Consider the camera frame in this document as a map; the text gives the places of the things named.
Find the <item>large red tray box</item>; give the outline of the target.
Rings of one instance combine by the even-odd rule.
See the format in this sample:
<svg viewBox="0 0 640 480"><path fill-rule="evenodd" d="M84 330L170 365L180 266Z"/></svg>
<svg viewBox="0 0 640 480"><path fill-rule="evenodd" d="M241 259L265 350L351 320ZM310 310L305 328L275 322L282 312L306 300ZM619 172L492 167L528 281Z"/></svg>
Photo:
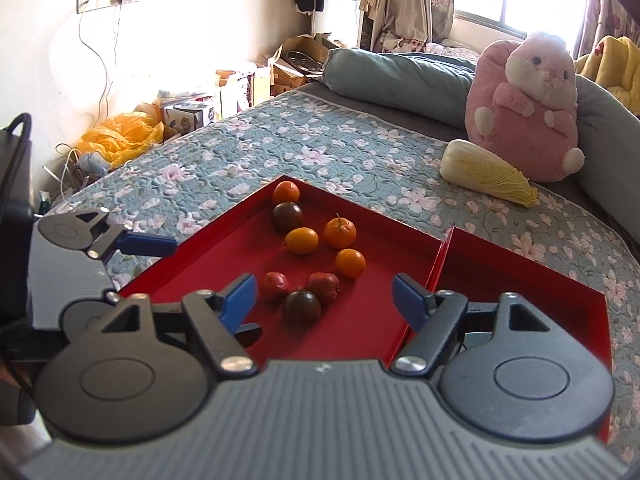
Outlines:
<svg viewBox="0 0 640 480"><path fill-rule="evenodd" d="M273 221L276 206L268 184L191 235L175 255L158 260L122 290L144 292L157 304L199 289L219 290L243 273L258 283L255 307L244 322L262 328L248 352L269 360L390 362L409 327L394 306L392 281L405 273L426 283L439 251L438 238L302 181L303 225L321 234L331 220L351 221L352 247L363 255L363 274L346 278L335 266L337 251L326 240L296 255Z"/></svg>

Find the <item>yellow orange kumquat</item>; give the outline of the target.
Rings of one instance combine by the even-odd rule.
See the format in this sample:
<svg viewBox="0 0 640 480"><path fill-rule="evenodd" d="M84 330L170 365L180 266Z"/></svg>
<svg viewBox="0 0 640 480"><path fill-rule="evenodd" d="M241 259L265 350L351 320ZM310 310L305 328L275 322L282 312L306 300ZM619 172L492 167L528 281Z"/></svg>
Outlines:
<svg viewBox="0 0 640 480"><path fill-rule="evenodd" d="M286 234L284 244L295 255L308 255L317 249L319 237L311 228L297 228Z"/></svg>

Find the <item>orange tangerine far corner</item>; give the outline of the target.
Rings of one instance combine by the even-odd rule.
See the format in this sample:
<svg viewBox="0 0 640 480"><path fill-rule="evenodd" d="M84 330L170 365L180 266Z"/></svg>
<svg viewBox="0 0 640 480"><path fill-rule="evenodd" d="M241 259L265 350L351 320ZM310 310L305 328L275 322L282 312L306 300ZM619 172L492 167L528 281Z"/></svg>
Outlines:
<svg viewBox="0 0 640 480"><path fill-rule="evenodd" d="M300 192L298 186L290 180L281 181L274 188L271 200L275 205L283 203L297 203L299 200Z"/></svg>

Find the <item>small red tray box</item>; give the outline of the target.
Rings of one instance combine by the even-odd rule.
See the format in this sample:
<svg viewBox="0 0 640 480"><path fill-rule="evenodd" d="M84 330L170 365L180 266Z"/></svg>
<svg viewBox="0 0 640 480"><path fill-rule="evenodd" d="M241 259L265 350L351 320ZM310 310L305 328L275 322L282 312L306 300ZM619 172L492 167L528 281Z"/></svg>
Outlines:
<svg viewBox="0 0 640 480"><path fill-rule="evenodd" d="M466 422L522 442L608 438L613 403L602 292L484 238L452 229L427 286L469 299L469 347L446 365L446 403Z"/></svg>

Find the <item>small red apple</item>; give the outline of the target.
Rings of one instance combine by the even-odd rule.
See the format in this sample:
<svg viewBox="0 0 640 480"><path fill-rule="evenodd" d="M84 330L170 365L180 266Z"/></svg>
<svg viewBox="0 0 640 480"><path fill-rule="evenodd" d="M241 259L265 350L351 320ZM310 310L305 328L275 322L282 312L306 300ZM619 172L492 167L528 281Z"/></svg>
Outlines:
<svg viewBox="0 0 640 480"><path fill-rule="evenodd" d="M322 308L327 308L337 300L340 286L335 274L314 272L308 276L305 288L317 297Z"/></svg>
<svg viewBox="0 0 640 480"><path fill-rule="evenodd" d="M280 304L291 292L291 286L283 273L268 272L259 281L258 292L267 304Z"/></svg>

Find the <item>tangerine with stem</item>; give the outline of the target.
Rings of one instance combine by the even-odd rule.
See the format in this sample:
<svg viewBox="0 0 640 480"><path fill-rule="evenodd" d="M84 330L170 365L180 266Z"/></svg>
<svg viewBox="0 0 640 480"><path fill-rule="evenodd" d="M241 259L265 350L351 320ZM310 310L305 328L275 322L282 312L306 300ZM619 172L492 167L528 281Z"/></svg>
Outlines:
<svg viewBox="0 0 640 480"><path fill-rule="evenodd" d="M348 219L336 214L323 229L323 239L329 246L343 250L354 244L357 238L356 226Z"/></svg>

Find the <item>dark tomato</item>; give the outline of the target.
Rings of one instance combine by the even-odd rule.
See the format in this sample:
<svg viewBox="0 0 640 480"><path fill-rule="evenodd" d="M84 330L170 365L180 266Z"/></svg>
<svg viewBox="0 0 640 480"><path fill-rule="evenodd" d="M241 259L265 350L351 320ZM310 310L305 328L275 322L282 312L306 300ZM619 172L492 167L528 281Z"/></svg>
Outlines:
<svg viewBox="0 0 640 480"><path fill-rule="evenodd" d="M297 289L286 296L281 306L284 322L295 328L308 328L319 321L322 307L319 299L306 289Z"/></svg>
<svg viewBox="0 0 640 480"><path fill-rule="evenodd" d="M273 208L272 221L278 231L288 233L304 225L304 214L299 204L280 203Z"/></svg>

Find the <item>floral quilted bedspread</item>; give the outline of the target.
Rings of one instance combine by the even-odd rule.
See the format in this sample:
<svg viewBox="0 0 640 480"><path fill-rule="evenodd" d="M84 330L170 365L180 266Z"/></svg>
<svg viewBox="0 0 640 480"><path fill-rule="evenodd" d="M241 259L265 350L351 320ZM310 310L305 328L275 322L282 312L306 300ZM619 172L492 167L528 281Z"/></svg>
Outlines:
<svg viewBox="0 0 640 480"><path fill-rule="evenodd" d="M294 90L151 151L55 205L114 211L138 232L179 240L288 174L437 238L457 226L605 296L616 398L612 451L639 459L639 248L573 180L543 185L532 208L442 180L457 130L326 89Z"/></svg>

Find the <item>yellow plush toy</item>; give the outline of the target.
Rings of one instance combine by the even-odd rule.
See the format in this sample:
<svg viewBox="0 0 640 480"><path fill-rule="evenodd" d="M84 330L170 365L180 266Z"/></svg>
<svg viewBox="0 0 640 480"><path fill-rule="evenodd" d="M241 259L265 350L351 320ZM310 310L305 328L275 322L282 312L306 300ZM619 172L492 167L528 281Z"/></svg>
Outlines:
<svg viewBox="0 0 640 480"><path fill-rule="evenodd" d="M575 67L632 114L640 114L640 49L629 38L605 36L591 53L578 58Z"/></svg>

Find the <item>cardboard box with bowl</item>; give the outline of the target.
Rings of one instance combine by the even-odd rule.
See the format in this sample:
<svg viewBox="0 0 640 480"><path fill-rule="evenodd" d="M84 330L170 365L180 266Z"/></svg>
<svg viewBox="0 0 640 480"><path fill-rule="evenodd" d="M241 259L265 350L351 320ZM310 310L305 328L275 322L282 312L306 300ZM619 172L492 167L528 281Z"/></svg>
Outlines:
<svg viewBox="0 0 640 480"><path fill-rule="evenodd" d="M285 40L269 58L271 94L278 96L322 78L329 50L341 48L323 35L299 35Z"/></svg>

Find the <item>napa cabbage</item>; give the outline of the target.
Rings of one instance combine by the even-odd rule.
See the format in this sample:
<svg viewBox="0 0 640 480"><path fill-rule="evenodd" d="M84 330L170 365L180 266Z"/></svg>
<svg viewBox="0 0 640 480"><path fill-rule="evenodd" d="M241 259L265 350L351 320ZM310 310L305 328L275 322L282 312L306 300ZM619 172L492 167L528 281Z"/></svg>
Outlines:
<svg viewBox="0 0 640 480"><path fill-rule="evenodd" d="M538 200L537 189L520 170L469 141L447 144L439 173L451 184L524 207L534 206Z"/></svg>

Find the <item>yellow plastic bag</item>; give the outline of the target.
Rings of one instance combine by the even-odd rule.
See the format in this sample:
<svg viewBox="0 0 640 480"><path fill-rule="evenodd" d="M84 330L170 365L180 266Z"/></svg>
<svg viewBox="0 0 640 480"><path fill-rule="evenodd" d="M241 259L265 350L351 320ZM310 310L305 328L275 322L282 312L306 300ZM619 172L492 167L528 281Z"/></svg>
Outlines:
<svg viewBox="0 0 640 480"><path fill-rule="evenodd" d="M111 169L122 166L164 138L164 124L143 112L119 114L87 130L76 148L81 155L99 154Z"/></svg>

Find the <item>pink plush rabbit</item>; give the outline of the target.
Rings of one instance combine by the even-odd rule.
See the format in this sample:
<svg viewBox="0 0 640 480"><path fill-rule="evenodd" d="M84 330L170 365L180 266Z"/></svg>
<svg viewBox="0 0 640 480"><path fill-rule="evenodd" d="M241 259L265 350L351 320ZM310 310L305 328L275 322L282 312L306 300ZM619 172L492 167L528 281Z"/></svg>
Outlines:
<svg viewBox="0 0 640 480"><path fill-rule="evenodd" d="M471 142L535 182L558 182L585 163L578 148L572 57L555 36L498 40L484 49L466 99Z"/></svg>

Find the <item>teal rolled duvet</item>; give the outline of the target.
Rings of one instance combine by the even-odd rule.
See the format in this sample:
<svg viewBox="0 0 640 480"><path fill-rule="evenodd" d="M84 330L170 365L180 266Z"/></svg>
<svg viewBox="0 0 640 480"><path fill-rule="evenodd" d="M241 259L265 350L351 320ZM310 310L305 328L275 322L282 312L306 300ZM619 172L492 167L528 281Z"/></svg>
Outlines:
<svg viewBox="0 0 640 480"><path fill-rule="evenodd" d="M413 112L464 129L475 65L420 53L334 49L323 82L344 98ZM594 82L577 78L577 185L633 237L639 236L639 119Z"/></svg>

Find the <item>small round orange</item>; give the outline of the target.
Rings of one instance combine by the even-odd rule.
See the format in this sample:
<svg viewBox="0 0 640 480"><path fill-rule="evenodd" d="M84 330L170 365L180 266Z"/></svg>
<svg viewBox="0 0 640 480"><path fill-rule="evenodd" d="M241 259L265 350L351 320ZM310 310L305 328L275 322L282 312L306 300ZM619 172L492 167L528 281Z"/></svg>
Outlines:
<svg viewBox="0 0 640 480"><path fill-rule="evenodd" d="M354 280L359 278L367 269L367 261L358 250L345 248L336 254L335 267L343 276Z"/></svg>

